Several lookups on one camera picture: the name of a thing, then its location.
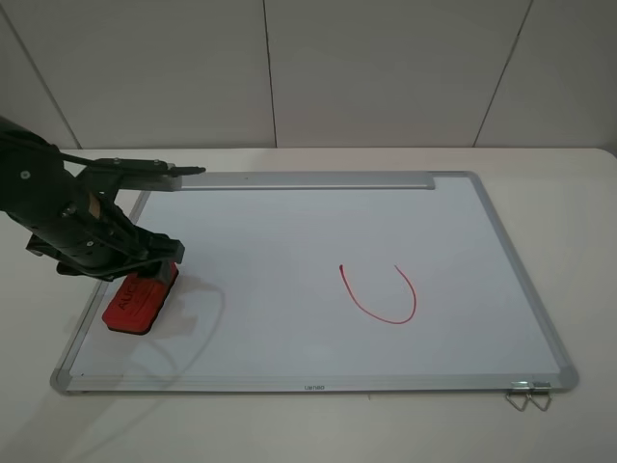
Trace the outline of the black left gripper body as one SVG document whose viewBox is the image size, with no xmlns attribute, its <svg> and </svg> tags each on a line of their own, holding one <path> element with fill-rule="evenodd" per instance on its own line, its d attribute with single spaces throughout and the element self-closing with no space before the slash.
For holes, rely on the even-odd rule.
<svg viewBox="0 0 617 463">
<path fill-rule="evenodd" d="M 17 125 L 1 128 L 1 210 L 31 233 L 26 246 L 57 271 L 113 281 L 149 263 L 181 263 L 182 243 L 135 225 L 77 176 L 94 160 L 61 152 Z"/>
</svg>

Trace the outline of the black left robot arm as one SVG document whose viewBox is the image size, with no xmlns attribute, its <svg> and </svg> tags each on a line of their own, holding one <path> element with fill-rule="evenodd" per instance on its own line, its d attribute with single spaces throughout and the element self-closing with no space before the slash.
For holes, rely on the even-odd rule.
<svg viewBox="0 0 617 463">
<path fill-rule="evenodd" d="M 30 232 L 27 251 L 56 260 L 61 275 L 170 282 L 183 245 L 136 226 L 115 198 L 122 189 L 159 190 L 182 173 L 164 162 L 69 155 L 1 121 L 1 210 Z"/>
</svg>

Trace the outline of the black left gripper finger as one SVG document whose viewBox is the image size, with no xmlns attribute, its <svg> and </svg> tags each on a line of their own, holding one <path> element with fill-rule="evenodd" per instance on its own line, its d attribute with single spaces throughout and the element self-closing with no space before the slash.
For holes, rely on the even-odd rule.
<svg viewBox="0 0 617 463">
<path fill-rule="evenodd" d="M 139 277 L 159 283 L 172 283 L 176 276 L 176 266 L 171 260 L 149 263 L 139 270 Z"/>
</svg>

